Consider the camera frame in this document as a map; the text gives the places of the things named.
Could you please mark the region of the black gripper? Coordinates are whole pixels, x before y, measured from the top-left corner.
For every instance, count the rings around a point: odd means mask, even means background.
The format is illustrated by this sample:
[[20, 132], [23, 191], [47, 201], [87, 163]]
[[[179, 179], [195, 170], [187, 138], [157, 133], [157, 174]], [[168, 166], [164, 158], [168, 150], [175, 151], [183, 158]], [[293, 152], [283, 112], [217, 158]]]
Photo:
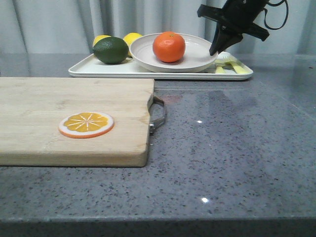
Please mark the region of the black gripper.
[[209, 54], [225, 51], [243, 40], [243, 34], [265, 41], [269, 36], [266, 29], [256, 25], [254, 20], [264, 10], [266, 0], [228, 0], [222, 8], [200, 5], [198, 17], [217, 22]]

